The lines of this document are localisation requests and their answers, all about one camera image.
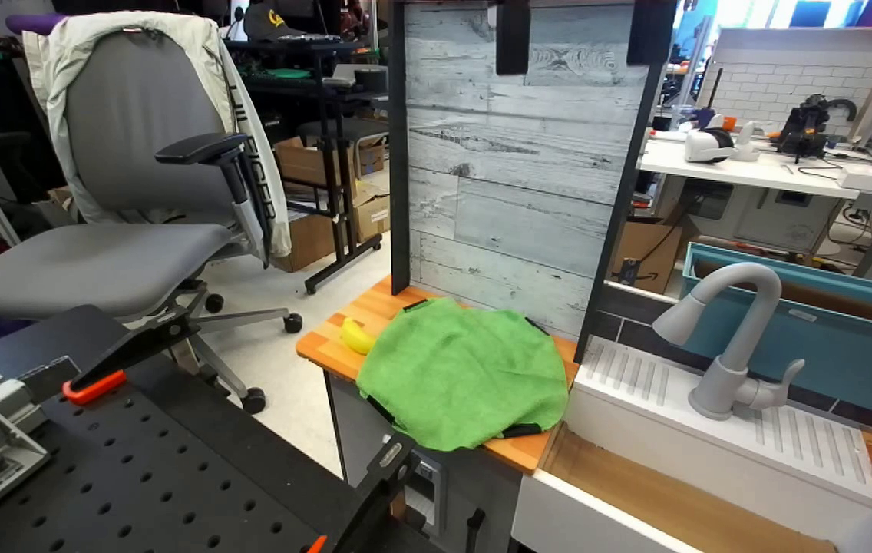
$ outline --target white desk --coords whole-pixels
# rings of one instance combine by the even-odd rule
[[[717,181],[717,186],[732,186],[732,188],[767,188],[767,191],[833,196],[833,199],[860,196],[857,191],[839,188],[833,177],[798,172],[791,157],[783,157],[774,151],[758,151],[758,160],[686,162],[682,141],[647,141],[644,154],[638,157],[638,169],[659,172],[659,175],[703,177],[703,181]]]

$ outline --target white sink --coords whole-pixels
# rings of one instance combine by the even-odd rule
[[[767,408],[760,417],[710,420],[686,406],[692,385],[696,375],[670,359],[592,341],[572,390],[566,428],[612,456],[788,533],[830,541],[841,553],[872,553],[872,465],[860,430],[791,406]],[[551,503],[556,491],[578,495],[581,508]],[[573,513],[588,513],[588,527],[561,535],[592,533],[592,541],[600,541],[612,533],[599,533],[595,513],[612,519],[607,509],[599,499],[583,499],[583,491],[572,491],[569,483],[541,471],[521,483],[514,539],[542,533],[530,530],[530,519],[556,515],[548,523],[556,527],[573,519]],[[630,519],[622,530],[638,533],[644,523]],[[622,546],[696,551],[659,530],[644,533],[640,546],[634,541],[622,541]],[[595,551],[595,543],[561,543],[561,551]]]

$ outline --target chair seat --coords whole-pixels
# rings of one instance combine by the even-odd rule
[[[145,318],[230,241],[220,223],[54,228],[0,256],[0,318],[43,321],[78,305]]]

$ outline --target orange wooden board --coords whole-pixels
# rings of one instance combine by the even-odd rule
[[[381,336],[381,328],[402,313],[402,308],[428,297],[423,288],[406,288],[399,296],[389,296],[389,281],[381,281],[376,285],[371,285],[367,291],[361,291],[357,302],[351,302],[342,310],[330,313],[323,327],[316,327],[313,331],[307,331],[296,341],[296,355],[316,367],[323,367],[325,372],[335,372],[348,382],[357,382],[357,375],[361,372],[365,358],[352,355],[351,348],[342,348],[340,341],[340,323],[342,318],[352,318],[365,327],[367,336]],[[569,339],[556,339],[556,348],[566,359],[566,379],[573,382],[578,375],[578,364],[573,358],[573,341]],[[538,436],[519,436],[519,441],[492,441],[484,444],[484,450],[492,456],[497,456],[501,462],[512,465],[521,474],[535,474],[538,465],[546,456],[548,445],[548,433],[538,433]]]
[[[316,327],[313,331],[307,331],[296,341],[296,355],[316,367],[323,367],[325,372],[335,372],[348,382],[357,382],[357,375],[365,367],[361,355],[352,355],[342,341],[340,341],[340,323],[342,318],[352,318],[365,327],[367,336],[381,336],[381,328],[402,313],[409,305],[428,297],[421,288],[406,288],[399,296],[389,296],[389,281],[381,281],[376,285],[371,285],[367,291],[361,291],[357,302],[351,302],[342,310],[330,313],[323,327]],[[572,364],[573,358],[573,345],[569,339],[556,339],[556,348],[566,359],[566,379],[572,382],[578,375],[578,364]],[[492,441],[484,444],[484,450],[492,456],[497,456],[501,462],[519,467],[521,474],[535,474],[538,462],[542,459],[548,445],[548,433],[538,433],[538,436],[514,436],[514,441]]]

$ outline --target chair wheel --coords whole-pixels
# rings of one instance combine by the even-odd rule
[[[304,328],[304,318],[299,313],[289,313],[281,318],[281,327],[289,336],[299,331]]]
[[[209,313],[220,313],[220,310],[224,310],[224,296],[209,296],[209,297],[202,297],[202,308],[206,308]]]
[[[258,414],[258,412],[263,408],[263,390],[248,386],[246,396],[242,396],[242,408],[246,408],[248,414]]]

